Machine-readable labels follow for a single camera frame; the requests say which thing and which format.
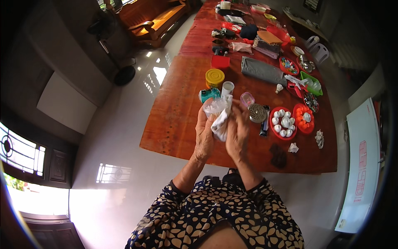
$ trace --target fan base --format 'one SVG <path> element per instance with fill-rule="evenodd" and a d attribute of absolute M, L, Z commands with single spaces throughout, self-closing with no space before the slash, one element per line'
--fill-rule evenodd
<path fill-rule="evenodd" d="M 133 66 L 127 66 L 120 69 L 115 76 L 115 85 L 124 86 L 130 83 L 135 76 L 135 68 Z"/>

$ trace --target woman's left hand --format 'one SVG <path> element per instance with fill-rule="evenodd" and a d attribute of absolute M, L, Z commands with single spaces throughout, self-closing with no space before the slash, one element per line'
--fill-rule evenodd
<path fill-rule="evenodd" d="M 204 104 L 207 104 L 211 101 L 213 101 L 213 98 L 206 100 Z M 214 138 L 213 132 L 211 131 L 211 125 L 213 124 L 214 120 L 214 115 L 211 115 L 209 118 L 207 118 L 205 111 L 203 110 L 203 106 L 199 109 L 198 122 L 195 128 L 196 146 L 193 153 L 197 159 L 206 161 L 213 152 Z"/>

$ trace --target hand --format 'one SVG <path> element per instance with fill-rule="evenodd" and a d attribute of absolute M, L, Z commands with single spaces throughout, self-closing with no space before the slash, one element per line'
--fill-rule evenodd
<path fill-rule="evenodd" d="M 228 118 L 228 134 L 225 148 L 235 164 L 246 160 L 247 140 L 249 137 L 249 110 L 239 101 L 232 100 L 232 113 Z"/>
<path fill-rule="evenodd" d="M 204 104 L 212 102 L 213 98 L 206 100 Z M 198 122 L 196 124 L 196 146 L 193 153 L 197 159 L 207 160 L 214 148 L 213 132 L 211 131 L 211 125 L 215 120 L 215 116 L 212 114 L 207 118 L 203 106 L 199 109 Z"/>

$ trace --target face mask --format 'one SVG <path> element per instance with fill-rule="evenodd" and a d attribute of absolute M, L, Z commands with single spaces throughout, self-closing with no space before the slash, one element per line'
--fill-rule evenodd
<path fill-rule="evenodd" d="M 231 42 L 228 47 L 233 51 L 241 51 L 241 52 L 248 52 L 249 54 L 253 55 L 252 53 L 252 46 L 250 44 L 242 43 L 242 42 Z"/>

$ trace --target orange cloth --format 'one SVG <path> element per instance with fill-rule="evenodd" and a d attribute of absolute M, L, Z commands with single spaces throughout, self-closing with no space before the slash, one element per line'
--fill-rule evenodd
<path fill-rule="evenodd" d="M 257 35 L 268 44 L 282 44 L 281 39 L 268 31 L 257 31 Z"/>

